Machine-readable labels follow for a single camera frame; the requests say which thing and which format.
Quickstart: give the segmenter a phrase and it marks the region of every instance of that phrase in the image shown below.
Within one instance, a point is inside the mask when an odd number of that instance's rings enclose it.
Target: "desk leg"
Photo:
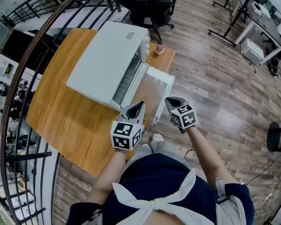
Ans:
[[[232,16],[233,16],[233,17],[235,16],[235,14],[236,14],[236,12],[238,11],[239,7],[240,7],[240,0],[238,0],[238,3],[237,3],[237,5],[236,5],[235,9],[233,10],[233,13],[232,13]]]
[[[258,64],[258,66],[259,65],[261,65],[261,64],[264,64],[266,61],[268,61],[268,60],[270,60],[274,55],[276,55],[278,52],[280,52],[281,51],[281,47],[280,47],[280,45],[278,45],[278,48],[276,48],[275,50],[273,50],[269,55],[267,55],[259,64]]]
[[[235,44],[239,44],[240,41],[247,35],[247,33],[251,30],[251,28],[254,26],[254,22],[251,21],[248,26],[244,29],[244,31],[239,35],[239,37],[235,40]]]

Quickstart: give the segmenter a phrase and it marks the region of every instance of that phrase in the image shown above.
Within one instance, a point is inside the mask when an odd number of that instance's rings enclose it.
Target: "cube with fiducial marker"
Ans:
[[[170,115],[174,124],[181,129],[189,128],[198,122],[196,111],[189,104],[170,111]]]
[[[141,140],[143,126],[129,122],[113,121],[111,127],[111,143],[113,148],[133,150]]]

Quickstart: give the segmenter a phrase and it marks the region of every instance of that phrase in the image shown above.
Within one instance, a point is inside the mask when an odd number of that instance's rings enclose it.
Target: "gray wood plank floor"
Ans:
[[[191,98],[199,118],[198,127],[221,155],[228,170],[239,181],[248,183],[267,168],[280,153],[266,148],[266,132],[272,121],[281,126],[281,80],[274,80],[266,65],[250,67],[239,54],[239,47],[208,36],[208,29],[223,33],[229,26],[229,13],[213,7],[214,0],[178,0],[172,22],[175,28],[160,28],[163,44],[176,50],[170,73],[175,76],[172,92]],[[244,29],[239,20],[228,37],[235,40]],[[261,44],[260,35],[250,37]],[[159,124],[146,128],[143,142],[160,133],[184,155],[191,143],[170,123],[166,110]],[[187,161],[204,174],[194,152]],[[281,157],[249,185],[255,204],[256,224],[263,224],[281,203]],[[53,223],[65,224],[70,205],[86,198],[94,183],[85,171],[61,158],[55,183]],[[270,193],[272,198],[265,203]]]

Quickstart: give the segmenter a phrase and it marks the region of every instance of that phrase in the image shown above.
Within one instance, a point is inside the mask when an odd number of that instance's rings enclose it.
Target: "gray pants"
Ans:
[[[177,149],[174,147],[173,144],[165,141],[152,141],[150,143],[150,146],[147,144],[144,144],[142,146],[141,145],[136,146],[134,155],[130,158],[130,160],[125,165],[123,172],[136,160],[153,153],[161,153],[163,155],[171,157],[172,159],[177,160],[178,162],[184,164],[186,167],[190,169],[188,163],[177,153]]]

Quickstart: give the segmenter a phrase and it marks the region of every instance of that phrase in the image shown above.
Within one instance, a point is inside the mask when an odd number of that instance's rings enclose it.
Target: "white bow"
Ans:
[[[153,210],[162,210],[169,214],[176,215],[176,217],[186,225],[213,225],[209,219],[197,212],[170,204],[185,199],[195,184],[195,181],[195,170],[192,169],[177,192],[167,197],[156,198],[152,201],[137,200],[125,187],[115,182],[112,183],[113,190],[121,204],[139,209],[131,216],[119,222],[118,225],[141,225],[146,221]]]

